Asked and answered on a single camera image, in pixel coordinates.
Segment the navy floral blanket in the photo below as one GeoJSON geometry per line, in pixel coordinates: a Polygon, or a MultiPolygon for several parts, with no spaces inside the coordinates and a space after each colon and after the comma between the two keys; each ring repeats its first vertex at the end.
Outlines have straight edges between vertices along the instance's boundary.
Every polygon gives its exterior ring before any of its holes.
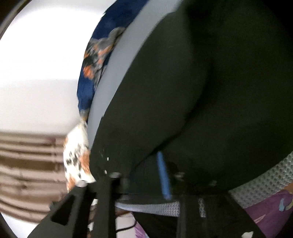
{"type": "Polygon", "coordinates": [[[88,120],[95,91],[112,51],[147,1],[115,1],[106,9],[84,52],[77,84],[78,111],[88,120]]]}

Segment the white floral pillow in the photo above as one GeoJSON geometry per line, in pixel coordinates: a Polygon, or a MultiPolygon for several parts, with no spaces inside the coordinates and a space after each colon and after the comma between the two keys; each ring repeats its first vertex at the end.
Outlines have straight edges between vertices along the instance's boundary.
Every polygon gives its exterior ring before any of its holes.
{"type": "Polygon", "coordinates": [[[71,191],[79,181],[95,182],[89,168],[89,156],[87,123],[81,120],[64,141],[63,161],[67,191],[71,191]]]}

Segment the purple patterned sleeve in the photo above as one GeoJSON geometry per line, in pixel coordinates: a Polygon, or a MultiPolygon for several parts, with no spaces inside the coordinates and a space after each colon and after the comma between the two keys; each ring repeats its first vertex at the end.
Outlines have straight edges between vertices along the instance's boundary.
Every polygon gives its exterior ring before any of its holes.
{"type": "MultiPolygon", "coordinates": [[[[266,237],[292,237],[292,184],[245,209],[266,237]]],[[[177,218],[134,213],[136,237],[176,237],[177,218]]]]}

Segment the beige striped curtain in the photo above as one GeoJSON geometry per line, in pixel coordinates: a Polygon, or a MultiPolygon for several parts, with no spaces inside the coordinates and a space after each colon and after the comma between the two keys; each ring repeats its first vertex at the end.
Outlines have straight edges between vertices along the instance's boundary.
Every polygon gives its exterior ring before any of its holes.
{"type": "Polygon", "coordinates": [[[39,223],[66,195],[64,135],[1,132],[1,212],[39,223]]]}

